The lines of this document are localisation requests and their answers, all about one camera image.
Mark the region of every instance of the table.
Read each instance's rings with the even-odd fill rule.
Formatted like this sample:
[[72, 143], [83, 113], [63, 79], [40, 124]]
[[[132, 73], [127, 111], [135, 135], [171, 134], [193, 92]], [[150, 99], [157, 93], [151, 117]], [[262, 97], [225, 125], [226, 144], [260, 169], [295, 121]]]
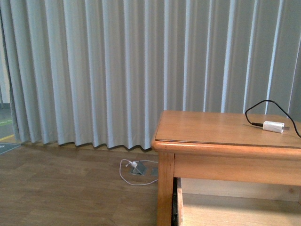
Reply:
[[277, 115], [252, 122], [284, 122], [282, 134], [250, 125], [244, 114], [164, 111], [152, 140], [158, 152], [158, 226], [170, 226], [174, 178], [301, 186], [301, 138]]

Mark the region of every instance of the white power adapter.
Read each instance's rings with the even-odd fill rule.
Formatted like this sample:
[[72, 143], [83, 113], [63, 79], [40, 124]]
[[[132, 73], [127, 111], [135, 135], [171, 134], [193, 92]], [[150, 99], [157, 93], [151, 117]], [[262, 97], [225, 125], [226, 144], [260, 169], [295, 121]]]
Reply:
[[262, 129], [276, 133], [282, 133], [283, 130], [287, 130], [289, 128], [285, 127], [283, 122], [265, 121]]

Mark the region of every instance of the table apron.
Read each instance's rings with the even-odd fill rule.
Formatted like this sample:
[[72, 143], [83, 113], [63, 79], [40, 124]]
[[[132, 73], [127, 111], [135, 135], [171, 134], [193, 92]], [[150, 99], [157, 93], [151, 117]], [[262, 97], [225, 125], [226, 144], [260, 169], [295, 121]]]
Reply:
[[176, 153], [174, 177], [301, 186], [301, 161]]

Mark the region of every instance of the white curtain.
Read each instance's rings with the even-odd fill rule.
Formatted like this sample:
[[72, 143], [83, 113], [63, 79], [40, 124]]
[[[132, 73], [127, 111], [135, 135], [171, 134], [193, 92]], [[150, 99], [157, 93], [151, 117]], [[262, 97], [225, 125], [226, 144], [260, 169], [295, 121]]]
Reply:
[[23, 142], [146, 149], [163, 110], [243, 113], [263, 99], [301, 120], [299, 0], [0, 6]]

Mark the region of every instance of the plug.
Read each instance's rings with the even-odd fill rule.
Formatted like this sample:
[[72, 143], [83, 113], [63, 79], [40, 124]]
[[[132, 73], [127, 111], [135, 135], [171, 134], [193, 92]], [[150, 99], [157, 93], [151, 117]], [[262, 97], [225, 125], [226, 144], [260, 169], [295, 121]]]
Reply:
[[128, 167], [128, 165], [131, 165], [135, 169], [137, 167], [138, 163], [136, 163], [135, 161], [128, 161], [128, 164], [126, 165], [126, 167]]
[[289, 127], [285, 127], [283, 122], [265, 121], [262, 129], [276, 133], [282, 133], [283, 130], [288, 130]]

